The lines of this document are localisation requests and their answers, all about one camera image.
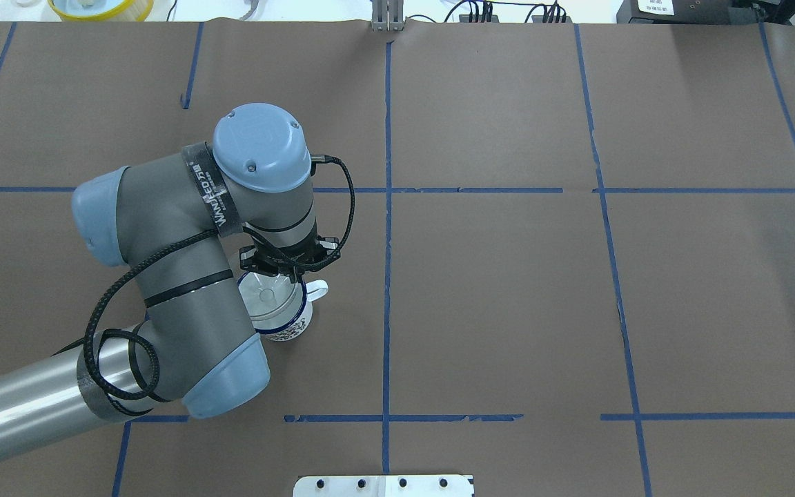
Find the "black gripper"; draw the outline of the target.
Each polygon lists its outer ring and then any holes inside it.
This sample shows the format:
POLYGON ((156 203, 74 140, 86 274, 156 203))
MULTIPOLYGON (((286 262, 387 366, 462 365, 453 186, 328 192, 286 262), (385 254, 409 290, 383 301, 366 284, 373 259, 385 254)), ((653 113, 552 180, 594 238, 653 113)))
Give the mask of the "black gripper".
POLYGON ((297 248, 279 248, 261 236, 239 251, 239 267, 258 274, 316 273, 341 257, 341 240, 313 236, 297 248))

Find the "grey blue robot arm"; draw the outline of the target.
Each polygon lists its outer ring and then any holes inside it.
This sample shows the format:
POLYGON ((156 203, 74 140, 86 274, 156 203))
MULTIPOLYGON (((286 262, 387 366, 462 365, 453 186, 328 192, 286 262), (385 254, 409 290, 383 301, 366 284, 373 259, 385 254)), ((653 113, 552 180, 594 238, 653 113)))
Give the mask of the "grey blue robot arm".
POLYGON ((0 377, 0 462, 179 400, 222 415, 269 384, 257 333, 222 239, 253 244, 241 267, 291 280, 340 258, 346 237, 318 235, 311 154, 296 118, 244 104, 211 142, 124 166, 72 194, 88 250, 128 267, 92 309, 81 340, 0 377))

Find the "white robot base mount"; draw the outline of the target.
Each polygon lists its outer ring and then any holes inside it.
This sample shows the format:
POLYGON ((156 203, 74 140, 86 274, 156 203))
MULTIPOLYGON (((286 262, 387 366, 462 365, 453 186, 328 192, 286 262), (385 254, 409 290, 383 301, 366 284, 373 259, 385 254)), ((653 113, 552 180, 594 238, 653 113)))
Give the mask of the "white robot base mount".
POLYGON ((461 474, 307 476, 293 488, 293 496, 474 495, 473 477, 461 474))

